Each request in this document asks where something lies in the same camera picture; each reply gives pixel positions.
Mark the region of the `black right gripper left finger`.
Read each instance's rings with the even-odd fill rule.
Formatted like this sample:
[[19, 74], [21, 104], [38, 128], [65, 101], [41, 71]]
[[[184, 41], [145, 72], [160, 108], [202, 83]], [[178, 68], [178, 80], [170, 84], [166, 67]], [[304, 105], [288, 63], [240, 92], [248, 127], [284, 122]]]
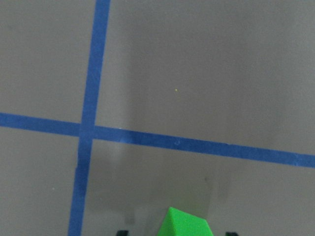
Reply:
[[116, 236], [128, 236], [128, 230], [118, 230]]

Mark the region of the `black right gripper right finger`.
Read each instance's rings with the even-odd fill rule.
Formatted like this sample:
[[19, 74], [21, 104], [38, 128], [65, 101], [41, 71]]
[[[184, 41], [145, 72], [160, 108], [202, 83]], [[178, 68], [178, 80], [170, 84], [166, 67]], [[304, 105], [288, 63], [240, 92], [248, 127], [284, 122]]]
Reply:
[[237, 232], [226, 232], [225, 236], [239, 236]]

